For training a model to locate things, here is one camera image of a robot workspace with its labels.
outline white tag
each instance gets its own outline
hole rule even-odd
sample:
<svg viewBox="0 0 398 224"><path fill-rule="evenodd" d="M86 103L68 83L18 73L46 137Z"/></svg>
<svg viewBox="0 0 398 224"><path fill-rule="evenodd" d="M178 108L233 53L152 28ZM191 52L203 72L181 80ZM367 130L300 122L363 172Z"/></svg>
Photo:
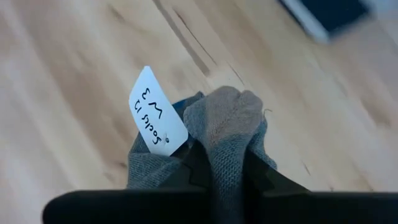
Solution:
<svg viewBox="0 0 398 224"><path fill-rule="evenodd" d="M151 153L170 156L188 139L187 128L164 95L150 66L141 71L130 93L129 105Z"/></svg>

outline wood grain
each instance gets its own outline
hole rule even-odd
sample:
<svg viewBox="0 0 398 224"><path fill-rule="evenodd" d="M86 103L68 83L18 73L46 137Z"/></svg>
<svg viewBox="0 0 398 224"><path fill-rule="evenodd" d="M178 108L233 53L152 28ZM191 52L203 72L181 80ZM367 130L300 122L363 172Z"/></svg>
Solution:
<svg viewBox="0 0 398 224"><path fill-rule="evenodd" d="M40 223L56 195L125 186L144 65L171 102L252 90L267 153L307 188L396 191L396 15L318 45L272 0L3 0L0 220Z"/></svg>

